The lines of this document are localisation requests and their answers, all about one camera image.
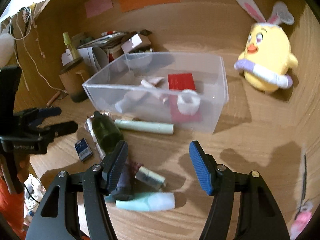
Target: orange beak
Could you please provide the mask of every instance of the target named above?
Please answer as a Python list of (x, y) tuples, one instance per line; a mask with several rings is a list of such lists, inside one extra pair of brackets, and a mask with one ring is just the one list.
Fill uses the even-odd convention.
[(258, 51), (258, 47), (256, 47), (254, 44), (250, 44), (247, 48), (248, 53), (256, 53)]

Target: clear plastic box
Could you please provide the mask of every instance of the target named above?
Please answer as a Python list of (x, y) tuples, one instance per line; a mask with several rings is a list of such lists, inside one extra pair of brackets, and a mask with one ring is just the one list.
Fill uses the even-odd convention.
[[(181, 73), (192, 73), (198, 95), (169, 90), (168, 74)], [(154, 81), (155, 77), (163, 77), (157, 88), (141, 86), (143, 79)], [(178, 128), (203, 132), (214, 131), (228, 101), (222, 58), (202, 53), (124, 54), (88, 79), (83, 87), (99, 111), (174, 123)]]

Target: purple plush arm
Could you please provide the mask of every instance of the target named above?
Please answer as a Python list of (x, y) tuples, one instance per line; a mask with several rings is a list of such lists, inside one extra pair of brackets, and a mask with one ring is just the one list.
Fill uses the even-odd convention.
[(234, 67), (236, 70), (238, 70), (240, 72), (248, 71), (248, 72), (252, 73), (254, 65), (255, 64), (252, 61), (243, 58), (243, 59), (238, 60), (235, 63)]

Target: pink inner ear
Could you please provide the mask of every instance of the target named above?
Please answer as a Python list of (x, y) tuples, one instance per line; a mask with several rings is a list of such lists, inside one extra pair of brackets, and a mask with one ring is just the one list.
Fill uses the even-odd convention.
[(270, 20), (268, 20), (268, 23), (274, 23), (276, 19), (278, 19), (278, 16), (275, 14), (270, 18)]
[(252, 8), (252, 6), (248, 3), (244, 3), (244, 6), (247, 8), (248, 12), (251, 14), (251, 16), (255, 17), (259, 20), (259, 22), (266, 22), (265, 19), (263, 19), (255, 9)]

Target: yellow bottle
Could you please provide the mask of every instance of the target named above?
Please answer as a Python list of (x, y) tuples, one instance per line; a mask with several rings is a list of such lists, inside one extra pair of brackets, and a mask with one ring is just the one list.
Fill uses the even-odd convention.
[(67, 49), (69, 49), (70, 52), (71, 52), (72, 58), (73, 59), (79, 58), (80, 54), (77, 51), (77, 49), (75, 48), (75, 46), (73, 46), (71, 44), (71, 40), (69, 38), (69, 34), (67, 32), (64, 32), (62, 36), (63, 36), (64, 44), (67, 46)]

